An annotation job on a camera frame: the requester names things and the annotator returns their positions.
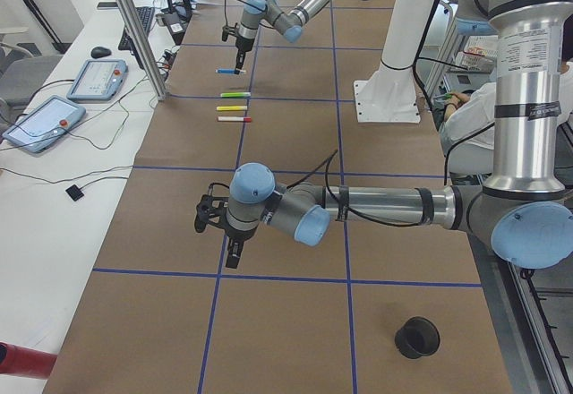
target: white shirt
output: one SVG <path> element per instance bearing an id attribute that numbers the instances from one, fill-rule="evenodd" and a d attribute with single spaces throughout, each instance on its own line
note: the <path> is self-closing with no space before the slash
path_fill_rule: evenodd
<path id="1" fill-rule="evenodd" d="M 557 124 L 568 120 L 573 110 L 573 63 L 567 63 L 569 69 L 560 76 L 559 101 L 561 114 Z M 465 105 L 454 112 L 440 129 L 444 150 L 457 141 L 481 130 L 494 121 L 495 112 L 495 83 L 486 83 L 474 92 Z M 493 149 L 494 127 L 469 140 L 477 146 Z"/>

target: black mouse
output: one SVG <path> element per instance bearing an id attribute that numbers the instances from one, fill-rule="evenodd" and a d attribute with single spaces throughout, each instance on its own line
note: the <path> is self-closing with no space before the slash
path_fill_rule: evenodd
<path id="1" fill-rule="evenodd" d="M 92 58 L 101 58 L 103 56 L 111 56 L 111 50 L 107 47 L 94 47 L 91 50 Z"/>

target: black keyboard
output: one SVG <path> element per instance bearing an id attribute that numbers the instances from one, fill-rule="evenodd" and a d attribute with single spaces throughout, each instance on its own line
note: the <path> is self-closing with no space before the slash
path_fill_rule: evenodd
<path id="1" fill-rule="evenodd" d="M 151 24 L 153 23 L 153 18 L 155 15 L 155 7 L 142 6 L 136 7 L 137 13 L 140 15 L 141 25 L 145 30 L 145 34 L 150 34 Z M 124 29 L 124 34 L 122 34 L 122 39 L 119 41 L 117 49 L 120 51 L 128 51 L 130 49 L 129 41 L 127 40 L 127 32 Z"/>

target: blue marker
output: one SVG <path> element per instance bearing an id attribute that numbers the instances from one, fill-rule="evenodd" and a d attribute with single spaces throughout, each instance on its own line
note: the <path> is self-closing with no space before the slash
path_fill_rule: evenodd
<path id="1" fill-rule="evenodd" d="M 220 74 L 244 74 L 247 73 L 246 70 L 239 70 L 239 73 L 235 73 L 235 69 L 217 69 L 215 72 Z"/>

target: light blue tablet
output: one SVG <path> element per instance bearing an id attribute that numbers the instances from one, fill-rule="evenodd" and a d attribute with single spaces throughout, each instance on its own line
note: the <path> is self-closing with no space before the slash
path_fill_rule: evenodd
<path id="1" fill-rule="evenodd" d="M 108 101 L 122 87 L 126 75 L 124 60 L 88 60 L 66 97 L 78 103 Z"/>
<path id="2" fill-rule="evenodd" d="M 2 137 L 28 152 L 41 152 L 72 129 L 85 113 L 83 106 L 52 96 L 6 130 Z"/>

